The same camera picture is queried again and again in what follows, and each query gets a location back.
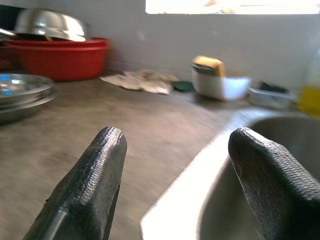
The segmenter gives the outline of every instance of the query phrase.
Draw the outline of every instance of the sink basin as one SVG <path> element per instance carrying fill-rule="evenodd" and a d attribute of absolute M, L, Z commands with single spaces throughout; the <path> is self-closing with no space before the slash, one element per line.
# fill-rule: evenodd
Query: sink basin
<path fill-rule="evenodd" d="M 249 127 L 285 146 L 320 180 L 320 120 L 301 113 L 240 112 L 141 220 L 144 240 L 264 240 L 228 154 L 231 132 Z"/>
<path fill-rule="evenodd" d="M 285 146 L 320 180 L 320 121 L 306 117 L 275 117 L 249 126 L 255 132 Z M 200 223 L 200 240 L 264 240 L 231 161 L 227 163 Z"/>

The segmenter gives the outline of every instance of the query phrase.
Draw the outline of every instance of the stack of metal plates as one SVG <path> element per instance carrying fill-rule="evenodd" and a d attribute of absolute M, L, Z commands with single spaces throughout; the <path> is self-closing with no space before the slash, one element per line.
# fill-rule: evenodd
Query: stack of metal plates
<path fill-rule="evenodd" d="M 57 96 L 50 78 L 31 74 L 0 74 L 0 124 L 37 112 Z"/>

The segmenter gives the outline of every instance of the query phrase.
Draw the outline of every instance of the stainless steel bowl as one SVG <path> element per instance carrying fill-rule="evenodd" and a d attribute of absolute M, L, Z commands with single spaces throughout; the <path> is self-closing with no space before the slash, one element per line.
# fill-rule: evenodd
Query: stainless steel bowl
<path fill-rule="evenodd" d="M 34 102 L 50 92 L 50 78 L 31 74 L 0 74 L 0 109 Z"/>
<path fill-rule="evenodd" d="M 14 122 L 37 113 L 43 104 L 53 100 L 57 95 L 57 92 L 51 88 L 49 92 L 43 93 L 42 98 L 37 101 L 11 108 L 0 109 L 0 124 Z"/>
<path fill-rule="evenodd" d="M 58 38 L 77 42 L 90 40 L 85 23 L 65 13 L 29 8 L 19 13 L 15 33 L 28 39 Z M 14 38 L 16 34 L 0 29 L 0 35 Z"/>

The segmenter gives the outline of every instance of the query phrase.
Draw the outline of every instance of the window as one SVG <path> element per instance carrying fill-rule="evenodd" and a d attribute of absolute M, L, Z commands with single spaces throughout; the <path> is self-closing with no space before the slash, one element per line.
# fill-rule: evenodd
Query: window
<path fill-rule="evenodd" d="M 320 0 L 146 0 L 148 14 L 319 14 Z"/>

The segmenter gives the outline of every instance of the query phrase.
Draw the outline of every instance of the countertop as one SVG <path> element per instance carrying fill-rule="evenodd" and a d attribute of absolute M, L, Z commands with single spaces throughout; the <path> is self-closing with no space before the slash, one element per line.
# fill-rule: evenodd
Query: countertop
<path fill-rule="evenodd" d="M 127 139 L 111 240 L 141 240 L 140 219 L 238 111 L 196 93 L 157 95 L 99 79 L 56 83 L 29 118 L 0 125 L 0 239 L 22 239 L 54 187 L 106 126 Z"/>

